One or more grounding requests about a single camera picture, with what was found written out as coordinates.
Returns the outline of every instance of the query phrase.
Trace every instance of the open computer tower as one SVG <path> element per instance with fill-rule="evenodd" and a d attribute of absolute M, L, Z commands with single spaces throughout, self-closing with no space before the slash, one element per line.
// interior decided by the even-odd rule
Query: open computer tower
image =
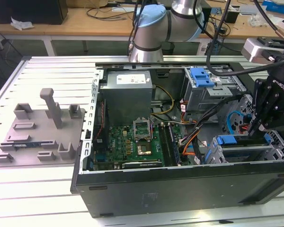
<path fill-rule="evenodd" d="M 96 66 L 72 181 L 92 217 L 263 204 L 284 191 L 284 132 L 247 136 L 249 75 L 216 77 L 197 63 Z M 184 151 L 195 120 L 220 102 Z"/>

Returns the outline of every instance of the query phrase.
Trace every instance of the white paper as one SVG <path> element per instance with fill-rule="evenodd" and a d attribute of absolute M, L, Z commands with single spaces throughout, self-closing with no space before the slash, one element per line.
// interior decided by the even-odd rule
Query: white paper
<path fill-rule="evenodd" d="M 124 74 L 117 76 L 117 84 L 146 84 L 144 74 Z"/>
<path fill-rule="evenodd" d="M 22 31 L 23 29 L 30 29 L 30 28 L 34 27 L 32 22 L 17 21 L 15 19 L 13 19 L 12 17 L 11 17 L 11 21 L 12 22 L 10 23 L 10 25 L 12 25 L 14 28 L 16 28 L 20 31 Z"/>

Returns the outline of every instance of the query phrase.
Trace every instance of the sticker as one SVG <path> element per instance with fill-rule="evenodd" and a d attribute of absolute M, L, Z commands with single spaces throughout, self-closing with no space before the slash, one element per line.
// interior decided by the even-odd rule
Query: sticker
<path fill-rule="evenodd" d="M 207 147 L 207 142 L 206 142 L 206 141 L 202 141 L 202 145 L 200 145 L 199 147 L 200 147 L 200 148 Z"/>
<path fill-rule="evenodd" d="M 26 144 L 14 144 L 15 148 L 25 148 Z"/>
<path fill-rule="evenodd" d="M 221 82 L 218 77 L 211 77 L 212 82 Z"/>
<path fill-rule="evenodd" d="M 117 84 L 146 84 L 144 74 L 126 74 L 117 76 Z"/>
<path fill-rule="evenodd" d="M 195 156 L 194 161 L 199 165 L 200 164 L 200 159 L 197 158 L 197 156 Z"/>
<path fill-rule="evenodd" d="M 185 112 L 186 111 L 186 106 L 185 105 L 181 105 L 181 111 Z"/>

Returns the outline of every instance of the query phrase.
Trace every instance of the blue latch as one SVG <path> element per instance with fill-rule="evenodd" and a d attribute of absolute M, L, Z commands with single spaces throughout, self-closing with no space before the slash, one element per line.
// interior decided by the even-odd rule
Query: blue latch
<path fill-rule="evenodd" d="M 203 68 L 190 68 L 190 74 L 195 80 L 196 87 L 214 87 L 209 74 Z"/>
<path fill-rule="evenodd" d="M 231 135 L 218 136 L 217 142 L 218 142 L 219 145 L 221 145 L 221 144 L 237 144 L 235 137 L 231 136 Z"/>
<path fill-rule="evenodd" d="M 266 140 L 267 143 L 271 143 L 271 137 L 267 133 L 264 135 L 264 139 Z"/>

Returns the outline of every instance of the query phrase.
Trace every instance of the wire bundle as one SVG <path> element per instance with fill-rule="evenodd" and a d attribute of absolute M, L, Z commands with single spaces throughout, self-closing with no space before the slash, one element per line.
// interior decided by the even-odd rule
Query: wire bundle
<path fill-rule="evenodd" d="M 218 113 L 218 111 L 223 107 L 224 104 L 234 101 L 234 100 L 240 100 L 245 93 L 242 93 L 240 95 L 236 95 L 236 96 L 231 96 L 228 98 L 223 99 L 222 101 L 220 101 L 219 103 L 217 103 L 216 105 L 214 105 L 213 107 L 211 107 L 210 109 L 208 109 L 200 118 L 199 120 L 195 123 L 194 127 L 193 127 L 193 132 L 190 133 L 189 135 L 187 135 L 185 138 L 183 138 L 183 140 L 181 141 L 181 144 L 185 144 L 184 146 L 184 150 L 182 152 L 183 155 L 195 155 L 196 154 L 196 150 L 198 149 L 197 146 L 194 146 L 194 150 L 195 153 L 187 153 L 186 150 L 188 148 L 188 145 L 190 143 L 195 143 L 197 144 L 197 135 L 200 132 L 200 129 L 203 125 L 203 123 L 205 121 L 207 121 L 210 117 L 214 116 L 215 114 Z"/>

